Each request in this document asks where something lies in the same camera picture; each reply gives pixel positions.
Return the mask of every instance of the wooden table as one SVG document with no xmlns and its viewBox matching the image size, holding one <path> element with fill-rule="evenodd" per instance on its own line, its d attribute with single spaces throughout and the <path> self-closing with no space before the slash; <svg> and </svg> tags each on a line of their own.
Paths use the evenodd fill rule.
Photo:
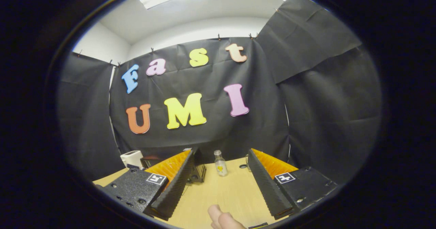
<svg viewBox="0 0 436 229">
<path fill-rule="evenodd" d="M 226 161 L 226 164 L 229 174 L 225 177 L 218 175 L 215 164 L 206 164 L 204 183 L 186 184 L 173 216 L 168 221 L 156 219 L 187 229 L 212 228 L 207 213 L 212 204 L 218 204 L 223 212 L 230 212 L 247 228 L 287 218 L 275 220 L 271 216 L 253 174 L 248 168 L 239 168 L 241 164 L 246 164 L 245 158 Z M 106 186 L 126 171 L 128 169 L 120 170 L 94 181 L 94 184 Z"/>
</svg>

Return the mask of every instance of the black curtain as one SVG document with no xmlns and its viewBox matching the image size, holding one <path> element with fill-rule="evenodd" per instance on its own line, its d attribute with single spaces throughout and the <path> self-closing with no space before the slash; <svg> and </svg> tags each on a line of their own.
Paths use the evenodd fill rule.
<svg viewBox="0 0 436 229">
<path fill-rule="evenodd" d="M 245 62 L 235 62 L 225 47 L 237 44 L 244 48 Z M 193 49 L 207 50 L 206 65 L 192 67 L 189 54 Z M 166 72 L 146 75 L 149 63 L 157 58 L 166 60 Z M 127 93 L 123 74 L 137 64 L 138 86 Z M 289 152 L 288 125 L 285 104 L 279 88 L 268 69 L 270 62 L 259 44 L 250 38 L 202 40 L 170 46 L 154 51 L 117 68 L 110 97 L 110 115 L 122 152 L 141 150 L 143 155 L 156 150 L 182 150 L 200 147 L 203 161 L 214 162 L 214 150 L 221 150 L 225 159 L 244 157 L 250 148 L 264 151 L 287 161 Z M 233 117 L 225 86 L 239 83 L 241 95 L 249 108 L 248 114 Z M 201 93 L 201 110 L 205 124 L 180 125 L 168 129 L 168 108 L 164 101 L 176 97 L 181 105 L 188 95 Z M 126 109 L 151 104 L 150 129 L 135 134 L 129 129 Z M 143 124 L 137 111 L 137 124 Z"/>
<path fill-rule="evenodd" d="M 109 63 L 72 53 L 59 80 L 57 114 L 64 153 L 91 180 L 124 167 L 109 120 L 111 73 Z"/>
<path fill-rule="evenodd" d="M 310 0 L 286 0 L 260 31 L 289 116 L 290 163 L 348 181 L 372 150 L 380 82 L 358 38 Z"/>
</svg>

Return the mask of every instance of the small bottle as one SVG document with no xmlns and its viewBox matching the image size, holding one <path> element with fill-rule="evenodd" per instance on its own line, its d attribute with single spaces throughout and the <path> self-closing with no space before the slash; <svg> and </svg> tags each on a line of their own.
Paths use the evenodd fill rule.
<svg viewBox="0 0 436 229">
<path fill-rule="evenodd" d="M 225 165 L 225 160 L 221 155 L 220 150 L 214 151 L 215 155 L 215 167 L 217 167 L 218 174 L 220 176 L 226 176 L 227 175 L 227 166 Z"/>
</svg>

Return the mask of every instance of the orange padding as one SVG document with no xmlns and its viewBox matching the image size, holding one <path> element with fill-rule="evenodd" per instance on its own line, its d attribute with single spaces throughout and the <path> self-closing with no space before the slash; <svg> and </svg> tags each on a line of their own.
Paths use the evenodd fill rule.
<svg viewBox="0 0 436 229">
<path fill-rule="evenodd" d="M 187 158 L 190 150 L 181 152 L 175 156 L 172 156 L 168 159 L 165 159 L 164 161 L 155 164 L 151 166 L 150 168 L 146 169 L 145 171 L 149 173 L 155 173 L 160 175 L 165 175 L 168 177 L 168 184 L 165 186 L 165 189 L 168 187 L 168 185 L 173 181 L 174 177 L 176 176 L 177 172 L 179 172 L 180 167 L 182 167 L 183 162 Z"/>
<path fill-rule="evenodd" d="M 298 170 L 298 168 L 288 163 L 285 163 L 282 160 L 275 158 L 274 156 L 270 156 L 253 148 L 251 148 L 251 150 L 253 150 L 260 163 L 266 169 L 269 176 L 271 176 L 271 179 L 274 179 L 274 176 L 276 175 Z"/>
</svg>

